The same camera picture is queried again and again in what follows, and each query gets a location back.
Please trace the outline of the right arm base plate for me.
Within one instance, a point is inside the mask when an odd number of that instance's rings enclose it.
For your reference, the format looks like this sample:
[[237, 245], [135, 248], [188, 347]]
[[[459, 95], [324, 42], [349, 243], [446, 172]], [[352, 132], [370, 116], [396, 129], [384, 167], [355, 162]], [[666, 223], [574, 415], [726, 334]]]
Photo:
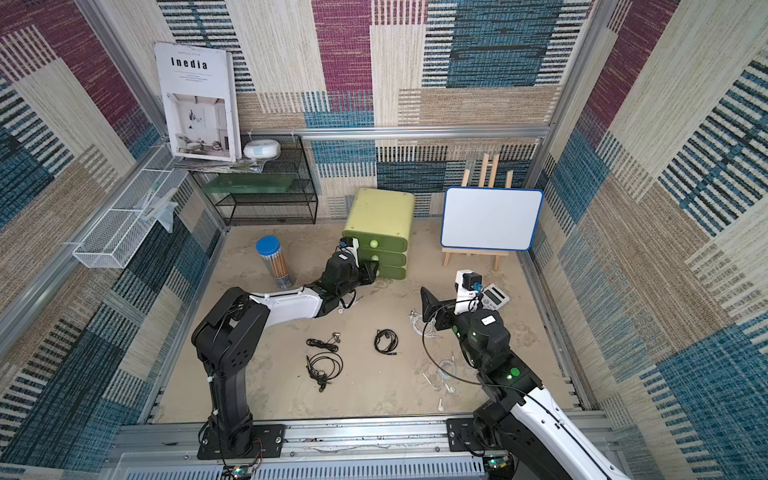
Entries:
[[445, 421], [451, 452], [484, 455], [496, 446], [490, 437], [478, 429], [471, 418], [450, 417]]

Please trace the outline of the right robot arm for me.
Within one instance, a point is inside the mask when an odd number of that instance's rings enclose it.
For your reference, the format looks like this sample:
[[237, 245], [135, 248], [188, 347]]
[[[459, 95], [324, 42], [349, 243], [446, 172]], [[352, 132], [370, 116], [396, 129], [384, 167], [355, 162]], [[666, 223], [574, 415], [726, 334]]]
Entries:
[[511, 335], [497, 311], [482, 306], [482, 294], [457, 293], [438, 300], [420, 290], [422, 317], [453, 334], [477, 372], [473, 382], [489, 400], [473, 413], [482, 446], [503, 449], [541, 479], [625, 479], [570, 420], [542, 380], [510, 347]]

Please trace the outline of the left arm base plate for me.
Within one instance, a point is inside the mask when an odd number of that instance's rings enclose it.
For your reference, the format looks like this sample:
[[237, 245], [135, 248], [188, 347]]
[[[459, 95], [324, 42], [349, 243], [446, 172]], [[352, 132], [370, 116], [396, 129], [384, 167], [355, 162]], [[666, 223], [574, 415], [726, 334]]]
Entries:
[[232, 435], [207, 422], [198, 432], [198, 460], [279, 458], [286, 426], [252, 424]]

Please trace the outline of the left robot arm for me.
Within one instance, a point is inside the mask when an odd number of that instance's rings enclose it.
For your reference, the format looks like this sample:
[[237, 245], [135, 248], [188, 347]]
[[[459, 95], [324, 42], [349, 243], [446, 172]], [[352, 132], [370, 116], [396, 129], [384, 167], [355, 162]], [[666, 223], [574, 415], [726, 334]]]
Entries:
[[192, 334], [210, 390], [212, 413], [200, 430], [197, 458], [237, 459], [257, 455], [257, 434], [248, 406], [245, 369], [263, 332], [293, 320], [323, 317], [356, 289], [375, 282], [379, 262], [361, 260], [344, 238], [321, 277], [300, 288], [264, 294], [228, 289]]

